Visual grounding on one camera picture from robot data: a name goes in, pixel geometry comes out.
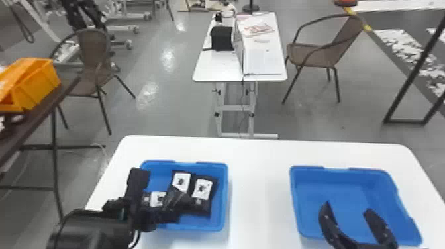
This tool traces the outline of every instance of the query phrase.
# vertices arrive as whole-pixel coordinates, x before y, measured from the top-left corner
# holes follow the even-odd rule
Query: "white floor marking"
[[[366,0],[352,7],[355,12],[411,11],[419,9],[445,9],[445,0]]]
[[[410,69],[414,67],[420,58],[423,46],[412,36],[403,29],[375,30],[374,32]],[[441,96],[445,91],[445,65],[434,54],[428,56],[417,77],[423,77],[426,86],[436,96]]]

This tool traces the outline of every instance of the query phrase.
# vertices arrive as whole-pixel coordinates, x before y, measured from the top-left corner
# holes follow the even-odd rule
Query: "chair leg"
[[[335,90],[337,93],[337,102],[341,102],[341,97],[340,97],[340,85],[338,84],[338,74],[337,74],[337,69],[336,68],[332,68],[334,70],[334,77],[335,77]]]
[[[175,18],[173,17],[172,8],[170,8],[170,0],[166,0],[166,7],[168,10],[168,13],[170,13],[170,17],[172,18],[172,21],[175,21]]]
[[[108,135],[111,135],[110,123],[108,122],[107,112],[105,111],[105,106],[103,104],[103,100],[102,100],[102,96],[101,96],[101,90],[98,85],[96,85],[96,91],[97,91],[97,99],[99,100],[99,104],[101,106],[101,111],[102,111],[103,119],[105,121],[105,126],[107,127]]]
[[[101,89],[101,93],[103,93],[104,95],[106,95],[106,94],[107,94],[107,92],[106,92],[106,91],[103,91],[102,87],[100,87],[100,89]]]
[[[125,83],[120,79],[120,77],[119,76],[117,76],[116,74],[115,74],[115,76],[114,76],[116,79],[117,79],[117,81],[119,81],[119,83],[126,89],[126,91],[131,95],[131,97],[133,97],[133,99],[136,99],[136,96],[134,95],[134,93],[125,85]]]
[[[328,74],[328,82],[330,82],[330,69],[326,68],[326,73]]]
[[[284,95],[283,101],[281,102],[282,105],[284,105],[284,103],[285,103],[286,100],[287,100],[287,97],[288,97],[289,94],[291,93],[292,88],[293,88],[293,85],[294,85],[295,82],[297,81],[297,78],[298,78],[298,76],[300,75],[301,70],[302,70],[302,67],[300,67],[300,68],[297,69],[297,74],[295,74],[295,77],[293,78],[292,83],[291,83],[291,85],[289,86],[289,89],[287,89],[287,93],[286,93],[286,95]]]
[[[65,129],[69,130],[70,128],[68,128],[68,123],[66,122],[64,112],[62,111],[60,105],[57,106],[57,111],[59,112],[60,118],[62,119],[62,123],[64,124]]]

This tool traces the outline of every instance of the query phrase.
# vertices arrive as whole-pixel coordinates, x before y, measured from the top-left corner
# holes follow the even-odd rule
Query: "white paper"
[[[195,190],[191,195],[193,198],[200,198],[208,200],[210,197],[210,191],[212,190],[213,182],[204,179],[198,179],[196,181]]]

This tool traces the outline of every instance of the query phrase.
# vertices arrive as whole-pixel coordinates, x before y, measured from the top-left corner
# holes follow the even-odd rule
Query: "table leg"
[[[217,134],[218,137],[221,137],[223,131],[223,111],[219,110],[219,107],[224,105],[224,99],[225,99],[225,89],[226,84],[225,83],[213,83],[213,92],[215,93],[215,104],[214,104],[214,112],[213,116],[215,118],[215,124],[217,126]]]
[[[254,122],[255,122],[255,105],[256,105],[256,82],[250,82],[249,84],[249,126],[248,133],[250,138],[254,138]]]
[[[248,119],[248,132],[247,133],[239,133],[239,132],[224,132],[221,133],[221,137],[225,138],[259,138],[259,139],[278,139],[278,134],[255,134],[254,133],[254,121],[255,121],[255,108],[256,108],[256,98],[258,96],[258,82],[248,83],[248,97],[249,104],[243,105],[242,103],[237,105],[225,105],[224,98],[225,93],[221,94],[222,101],[219,102],[219,105],[215,107],[215,112],[222,113],[224,111],[248,111],[249,119]],[[246,94],[246,89],[243,87],[242,94]]]
[[[58,175],[58,161],[57,161],[57,130],[56,130],[56,111],[51,113],[51,136],[52,136],[52,173],[53,173],[53,193],[56,199],[57,212],[60,220],[64,217],[62,203],[59,194],[59,175]]]

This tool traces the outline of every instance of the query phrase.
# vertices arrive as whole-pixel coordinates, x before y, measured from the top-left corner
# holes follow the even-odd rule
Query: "yellow tape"
[[[351,9],[351,7],[343,7],[343,9],[344,9],[344,11],[346,11],[349,15],[357,15],[357,13],[356,13],[355,11],[353,11],[353,10]],[[371,28],[370,25],[365,25],[365,26],[363,27],[363,29],[364,29],[366,32],[371,32],[371,31],[372,31],[372,28]]]

